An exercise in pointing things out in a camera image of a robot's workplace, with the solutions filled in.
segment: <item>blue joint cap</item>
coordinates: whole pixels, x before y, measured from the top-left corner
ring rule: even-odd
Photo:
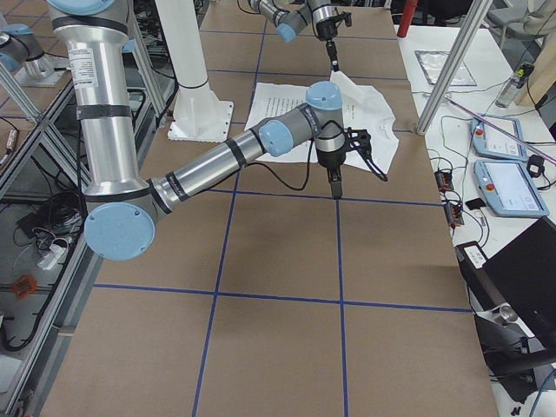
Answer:
[[[6,54],[0,54],[0,63],[2,63],[4,67],[6,67],[8,72],[14,72],[19,68],[19,62]]]
[[[129,54],[136,49],[136,40],[129,39],[123,46],[122,46],[122,53]]]
[[[101,257],[127,261],[155,239],[155,224],[145,210],[128,202],[109,202],[85,220],[85,241]]]
[[[280,35],[285,43],[290,43],[297,38],[294,28],[289,24],[280,23],[276,29],[278,30],[278,35]]]
[[[262,146],[272,156],[287,154],[294,148],[294,137],[288,126],[279,120],[266,122],[259,129]]]
[[[319,81],[309,87],[305,100],[318,110],[338,110],[343,105],[340,89],[330,81]]]
[[[8,35],[32,35],[33,31],[29,26],[23,23],[14,23],[4,26],[2,32]]]
[[[68,15],[92,16],[105,11],[115,0],[47,0],[58,10]]]

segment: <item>white plug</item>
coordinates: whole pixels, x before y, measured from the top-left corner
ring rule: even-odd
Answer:
[[[41,260],[36,264],[40,269],[50,271],[60,261],[63,254],[68,249],[52,243],[49,247],[49,253],[44,255]]]

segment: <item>white table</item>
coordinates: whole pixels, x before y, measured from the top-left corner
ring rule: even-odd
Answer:
[[[412,91],[429,92],[432,90],[432,86],[428,84],[414,52],[416,50],[448,51],[451,49],[457,33],[458,29],[456,28],[412,26],[407,37],[399,40],[404,64],[409,81],[412,85]],[[467,52],[467,56],[464,58],[464,62],[478,85],[476,87],[451,87],[450,91],[473,91],[466,94],[453,93],[452,98],[457,103],[477,113],[483,113],[489,109],[488,114],[499,116],[519,114],[531,109],[517,107],[515,105],[511,105],[508,109],[500,109],[494,104],[492,106],[490,105],[498,95],[503,82],[512,74],[512,69],[506,62],[506,59],[488,30],[479,30]],[[488,89],[498,83],[502,84],[487,91],[475,91]],[[421,112],[427,99],[423,94],[414,94],[414,101],[417,111]],[[442,104],[426,134],[427,147],[433,149],[433,151],[430,152],[430,156],[435,157],[437,156],[436,152],[438,152],[440,156],[452,161],[454,167],[462,166],[465,160],[446,149],[442,144],[440,119],[443,116],[456,116],[466,119],[470,117],[467,113],[456,109],[451,104]],[[553,141],[550,132],[537,112],[534,111],[522,116],[516,116],[516,118],[520,120],[523,135],[527,142]],[[459,151],[463,155],[467,155],[471,138],[470,122],[447,118],[444,120],[444,132],[446,145]],[[556,146],[542,146],[541,149],[551,156],[556,156]],[[471,152],[469,152],[468,159],[469,165],[467,167],[465,181],[464,169],[456,169],[453,172],[454,187],[460,194],[463,194],[464,201],[481,196],[474,181],[473,162],[479,158],[474,154],[473,148],[471,148]],[[552,181],[556,178],[556,167],[549,162],[546,162],[545,166],[546,176]],[[447,163],[440,165],[440,167],[446,168]],[[535,180],[535,183],[538,186],[545,185],[542,179]],[[549,216],[550,219],[556,222],[556,186],[549,191],[541,193],[541,196],[551,211]],[[513,238],[534,223],[534,219],[508,219],[496,217],[489,208],[484,208],[482,211],[491,229],[488,242],[483,248],[487,256],[496,254]],[[476,214],[477,217],[480,216],[480,213],[475,212],[474,214]],[[466,222],[465,226],[455,229],[453,235],[454,245],[479,239],[479,225],[467,215],[465,215],[464,221]],[[498,402],[500,416],[508,416],[518,404],[510,399],[504,388],[499,384],[493,384],[493,391]],[[531,405],[533,404],[534,396],[535,394],[530,395],[525,406],[522,407],[521,415],[528,415]],[[556,392],[544,392],[534,417],[553,417],[554,410],[556,410]]]

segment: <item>red tube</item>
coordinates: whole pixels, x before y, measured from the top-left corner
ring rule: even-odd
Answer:
[[[398,37],[406,37],[411,22],[414,20],[415,9],[417,9],[418,0],[407,0],[406,7],[403,10],[400,27],[398,29]]]

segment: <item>blue cable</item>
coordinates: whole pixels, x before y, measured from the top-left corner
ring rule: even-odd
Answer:
[[[545,381],[540,386],[539,392],[537,393],[537,396],[535,398],[535,402],[533,403],[533,406],[531,407],[531,412],[529,413],[529,417],[533,417],[533,414],[535,412],[535,408],[537,408],[537,404],[539,404],[540,395],[546,389],[546,386],[548,385],[548,381],[550,380],[550,378],[552,376],[556,376],[556,369],[553,369],[553,371],[545,378]]]

